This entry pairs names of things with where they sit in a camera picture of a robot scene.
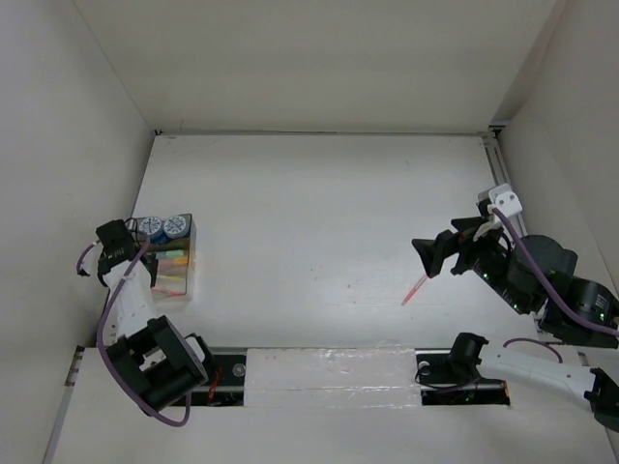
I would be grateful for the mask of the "blue paint jar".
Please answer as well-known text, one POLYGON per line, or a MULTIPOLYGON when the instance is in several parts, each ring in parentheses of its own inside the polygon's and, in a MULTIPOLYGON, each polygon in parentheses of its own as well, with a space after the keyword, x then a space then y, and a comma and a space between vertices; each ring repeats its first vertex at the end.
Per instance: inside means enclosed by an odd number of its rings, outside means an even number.
POLYGON ((147 236, 152 244, 160 244, 165 241, 163 221, 159 217, 143 217, 138 222, 138 230, 147 236))
POLYGON ((165 237, 171 242, 187 238, 191 234, 192 220, 189 215, 168 217, 162 225, 165 237))

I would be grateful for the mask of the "pink thin pen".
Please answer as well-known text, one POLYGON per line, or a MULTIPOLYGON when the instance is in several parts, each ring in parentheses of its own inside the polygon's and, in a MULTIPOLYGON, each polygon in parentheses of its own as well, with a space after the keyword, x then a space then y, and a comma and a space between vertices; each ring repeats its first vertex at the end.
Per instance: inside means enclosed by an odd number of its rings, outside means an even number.
POLYGON ((420 290, 420 288, 424 285, 426 281, 427 275, 422 275, 422 277, 415 283, 412 289, 402 299, 400 305, 405 306, 415 296, 415 294, 420 290))

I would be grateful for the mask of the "green highlighter marker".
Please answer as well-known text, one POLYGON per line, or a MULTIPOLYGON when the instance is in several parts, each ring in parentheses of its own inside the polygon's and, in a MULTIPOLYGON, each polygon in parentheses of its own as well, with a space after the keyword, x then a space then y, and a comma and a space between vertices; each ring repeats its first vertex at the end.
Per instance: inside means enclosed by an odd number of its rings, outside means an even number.
POLYGON ((172 250, 165 250, 165 251, 156 251, 155 255, 158 259, 176 259, 176 258, 182 258, 186 255, 187 253, 183 250, 183 249, 172 249, 172 250))

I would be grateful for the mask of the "orange highlighter clear cap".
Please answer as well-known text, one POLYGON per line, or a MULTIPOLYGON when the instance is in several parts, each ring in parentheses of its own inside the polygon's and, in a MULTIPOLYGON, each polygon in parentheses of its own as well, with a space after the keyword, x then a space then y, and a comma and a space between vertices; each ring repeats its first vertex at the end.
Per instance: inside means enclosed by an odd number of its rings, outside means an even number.
POLYGON ((168 275, 182 274, 186 271, 186 266, 158 266, 158 272, 168 275))

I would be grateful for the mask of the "yellow orange highlighter marker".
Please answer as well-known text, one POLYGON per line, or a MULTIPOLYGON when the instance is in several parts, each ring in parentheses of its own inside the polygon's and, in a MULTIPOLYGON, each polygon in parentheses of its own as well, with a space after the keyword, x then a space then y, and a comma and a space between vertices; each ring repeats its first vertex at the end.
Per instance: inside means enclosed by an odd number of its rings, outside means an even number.
POLYGON ((161 259, 159 266, 162 268, 167 267, 184 267, 189 265, 189 259, 187 257, 173 258, 173 259, 161 259))

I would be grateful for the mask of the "orange thin pen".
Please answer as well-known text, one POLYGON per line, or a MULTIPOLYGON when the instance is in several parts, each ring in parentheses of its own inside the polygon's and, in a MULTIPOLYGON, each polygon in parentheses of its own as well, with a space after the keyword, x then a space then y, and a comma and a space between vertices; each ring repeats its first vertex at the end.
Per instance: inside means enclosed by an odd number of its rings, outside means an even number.
POLYGON ((165 295, 166 297, 183 296, 183 294, 181 294, 181 293, 174 292, 174 291, 171 291, 171 290, 168 290, 168 289, 163 289, 163 288, 152 287, 150 290, 153 293, 165 295))

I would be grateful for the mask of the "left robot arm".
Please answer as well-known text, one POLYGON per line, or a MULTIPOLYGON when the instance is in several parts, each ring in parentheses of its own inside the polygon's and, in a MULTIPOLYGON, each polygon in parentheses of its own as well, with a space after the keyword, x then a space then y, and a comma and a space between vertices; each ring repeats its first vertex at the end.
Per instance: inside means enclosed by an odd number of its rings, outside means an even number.
POLYGON ((123 392, 147 415, 188 399, 217 379, 216 361, 203 338, 183 336, 158 313, 152 295, 158 260, 127 223, 112 220, 96 230, 103 250, 97 276, 109 289, 98 327, 103 362, 123 392))

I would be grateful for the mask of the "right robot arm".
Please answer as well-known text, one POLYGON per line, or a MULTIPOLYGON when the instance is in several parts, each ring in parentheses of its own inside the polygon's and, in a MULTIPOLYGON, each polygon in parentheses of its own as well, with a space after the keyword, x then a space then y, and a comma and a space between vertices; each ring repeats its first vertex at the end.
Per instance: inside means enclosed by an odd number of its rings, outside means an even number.
MULTIPOLYGON (((426 276, 438 276, 455 257, 455 276, 471 272, 519 315, 540 315, 541 331, 565 345, 615 350, 618 300, 600 283, 575 275, 577 255, 547 236, 519 237, 511 222, 485 230, 491 217, 456 218, 435 239, 412 246, 426 276)), ((461 332, 448 353, 417 357, 415 381, 426 404, 473 404, 479 387, 525 382, 590 412, 602 426, 618 428, 618 383, 600 367, 550 362, 510 350, 482 335, 461 332)))

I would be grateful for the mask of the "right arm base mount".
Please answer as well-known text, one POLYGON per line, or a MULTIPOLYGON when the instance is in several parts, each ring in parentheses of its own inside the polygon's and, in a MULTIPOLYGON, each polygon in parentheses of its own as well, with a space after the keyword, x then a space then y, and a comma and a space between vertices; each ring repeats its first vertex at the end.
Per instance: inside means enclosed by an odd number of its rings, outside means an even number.
POLYGON ((447 352, 417 354, 416 362, 414 380, 423 406, 511 405, 506 382, 457 373, 448 363, 447 352))

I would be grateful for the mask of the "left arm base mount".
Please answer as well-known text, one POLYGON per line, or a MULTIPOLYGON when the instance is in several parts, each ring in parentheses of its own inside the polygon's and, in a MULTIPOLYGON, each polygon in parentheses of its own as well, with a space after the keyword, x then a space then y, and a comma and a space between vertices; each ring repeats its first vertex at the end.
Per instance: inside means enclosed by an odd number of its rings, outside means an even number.
POLYGON ((162 411, 169 406, 185 406, 187 395, 191 406, 242 406, 247 372, 246 351, 215 353, 215 367, 207 368, 208 380, 198 385, 188 372, 177 373, 167 358, 151 363, 147 373, 153 384, 143 394, 154 409, 162 411))

